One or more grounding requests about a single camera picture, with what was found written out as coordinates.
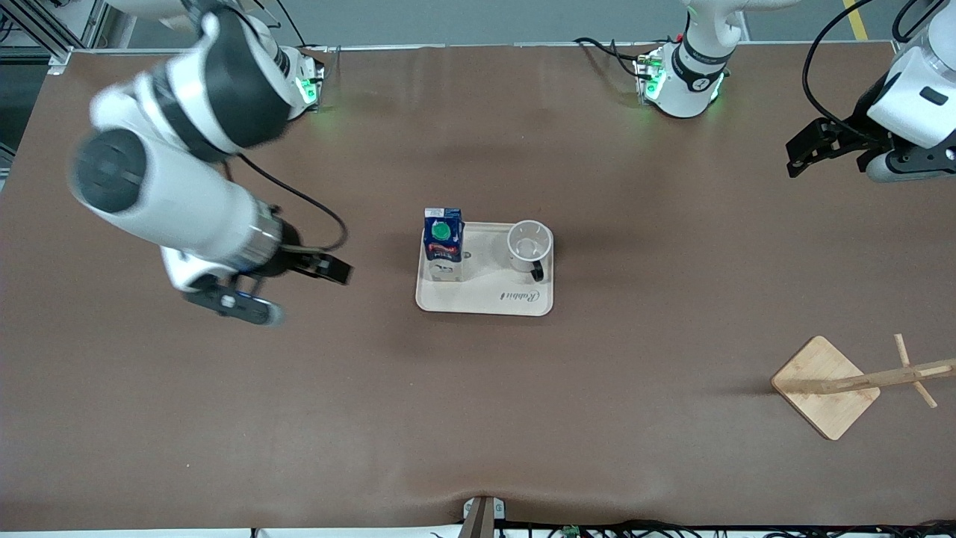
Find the wooden stand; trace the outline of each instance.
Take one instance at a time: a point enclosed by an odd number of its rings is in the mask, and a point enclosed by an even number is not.
[[[880,395],[880,387],[912,383],[931,408],[936,407],[921,381],[956,375],[956,359],[914,367],[902,335],[897,351],[903,368],[864,374],[826,338],[815,336],[771,379],[773,387],[821,435],[837,440]]]

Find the yellow line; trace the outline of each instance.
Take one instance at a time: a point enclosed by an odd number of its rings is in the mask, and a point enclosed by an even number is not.
[[[853,0],[843,0],[843,7],[849,8],[856,4]],[[863,17],[859,16],[859,10],[853,11],[849,15],[850,27],[853,28],[853,37],[857,41],[866,41],[869,37],[866,35],[866,27],[863,26]]]

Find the wooden base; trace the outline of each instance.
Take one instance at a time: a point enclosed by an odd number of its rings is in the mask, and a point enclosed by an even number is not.
[[[837,440],[877,399],[880,389],[813,394],[807,392],[806,385],[854,375],[863,372],[826,338],[815,336],[783,365],[771,384],[822,436]]]

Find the blue carton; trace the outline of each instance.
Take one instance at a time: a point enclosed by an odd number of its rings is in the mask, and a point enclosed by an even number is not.
[[[465,221],[458,208],[424,210],[424,253],[433,280],[460,282]]]

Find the floor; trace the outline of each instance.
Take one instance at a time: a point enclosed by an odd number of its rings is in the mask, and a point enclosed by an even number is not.
[[[781,11],[747,14],[752,41],[809,41],[852,0],[803,0]],[[880,0],[860,9],[857,24],[844,20],[828,39],[889,39],[890,25],[904,0]],[[282,44],[301,41],[278,0],[262,2],[275,20]],[[915,20],[930,3],[918,0],[904,22]],[[568,42],[583,35],[599,40],[649,41],[675,35],[684,27],[684,8],[674,0],[283,0],[309,44],[388,46],[414,44],[499,45]],[[129,19],[111,32],[109,46],[130,49],[181,49],[194,37],[159,22]],[[0,142],[16,148],[42,82],[42,66],[3,65],[0,56]]]

